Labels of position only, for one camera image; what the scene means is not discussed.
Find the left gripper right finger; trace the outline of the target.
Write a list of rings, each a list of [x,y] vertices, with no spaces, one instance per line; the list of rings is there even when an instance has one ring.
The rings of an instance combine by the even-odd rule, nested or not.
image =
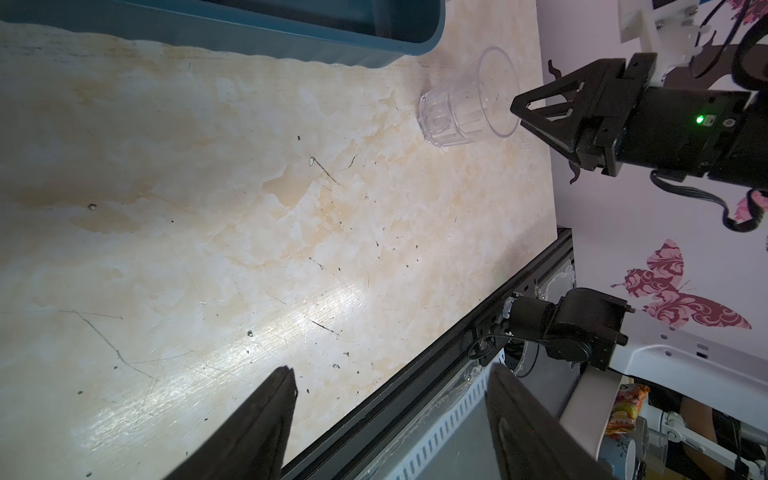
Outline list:
[[[485,405],[503,479],[612,477],[502,364],[490,370]]]

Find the clear cup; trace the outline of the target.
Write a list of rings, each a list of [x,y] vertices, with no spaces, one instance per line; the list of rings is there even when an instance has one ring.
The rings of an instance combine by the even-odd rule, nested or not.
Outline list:
[[[519,125],[511,112],[519,93],[509,55],[499,47],[488,47],[421,96],[417,121],[425,140],[440,148],[506,139]]]

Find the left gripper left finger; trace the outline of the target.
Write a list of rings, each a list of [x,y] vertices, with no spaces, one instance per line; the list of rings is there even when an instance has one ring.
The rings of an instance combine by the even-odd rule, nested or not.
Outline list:
[[[294,371],[281,366],[169,479],[279,479],[298,390]]]

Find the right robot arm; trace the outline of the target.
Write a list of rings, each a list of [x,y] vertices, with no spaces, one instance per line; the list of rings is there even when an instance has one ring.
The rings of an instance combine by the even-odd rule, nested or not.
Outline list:
[[[746,220],[724,212],[735,233],[756,230],[766,213],[767,84],[733,60],[735,91],[669,89],[651,84],[657,57],[638,53],[629,60],[600,59],[566,76],[517,95],[510,111],[522,126],[558,150],[575,171],[614,176],[622,164],[646,168],[660,190],[719,204],[720,198],[687,186],[689,176],[746,188]],[[623,332],[630,305],[616,297],[579,288],[558,303],[529,297],[508,299],[493,329],[479,336],[468,355],[481,359],[512,341],[546,347],[560,359],[613,369],[682,389],[724,387],[718,407],[757,433],[767,430],[767,363],[719,345],[708,348],[679,338],[688,321],[712,327],[745,327],[735,311],[682,292],[683,262],[666,243],[626,288],[649,298],[645,312],[666,324],[657,335]]]

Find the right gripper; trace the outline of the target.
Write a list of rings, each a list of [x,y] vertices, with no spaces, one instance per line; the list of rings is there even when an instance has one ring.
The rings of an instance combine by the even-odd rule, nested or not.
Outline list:
[[[733,54],[736,91],[652,87],[655,55],[625,62],[596,60],[517,95],[510,111],[574,165],[581,165],[577,147],[593,117],[595,164],[604,175],[633,165],[652,171],[667,188],[687,177],[766,188],[766,53]]]

